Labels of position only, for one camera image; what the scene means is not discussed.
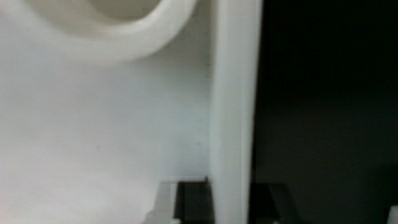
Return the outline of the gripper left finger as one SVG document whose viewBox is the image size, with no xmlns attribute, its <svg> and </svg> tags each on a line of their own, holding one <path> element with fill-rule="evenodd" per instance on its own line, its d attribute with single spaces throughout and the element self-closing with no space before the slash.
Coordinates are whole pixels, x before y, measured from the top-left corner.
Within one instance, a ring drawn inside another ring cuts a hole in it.
<svg viewBox="0 0 398 224">
<path fill-rule="evenodd" d="M 162 182 L 158 185 L 155 206 L 141 224 L 180 224 L 180 219 L 174 217 L 176 193 L 178 183 Z"/>
</svg>

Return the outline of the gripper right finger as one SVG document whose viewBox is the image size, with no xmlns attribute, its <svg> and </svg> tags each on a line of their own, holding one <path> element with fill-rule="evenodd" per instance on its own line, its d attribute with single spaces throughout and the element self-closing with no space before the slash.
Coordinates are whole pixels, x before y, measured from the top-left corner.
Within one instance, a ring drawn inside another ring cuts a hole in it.
<svg viewBox="0 0 398 224">
<path fill-rule="evenodd" d="M 301 216 L 295 199 L 293 199 L 288 186 L 283 183 L 272 183 L 270 193 L 272 193 L 272 199 L 276 204 L 276 210 L 279 213 L 281 224 L 308 224 Z"/>
</svg>

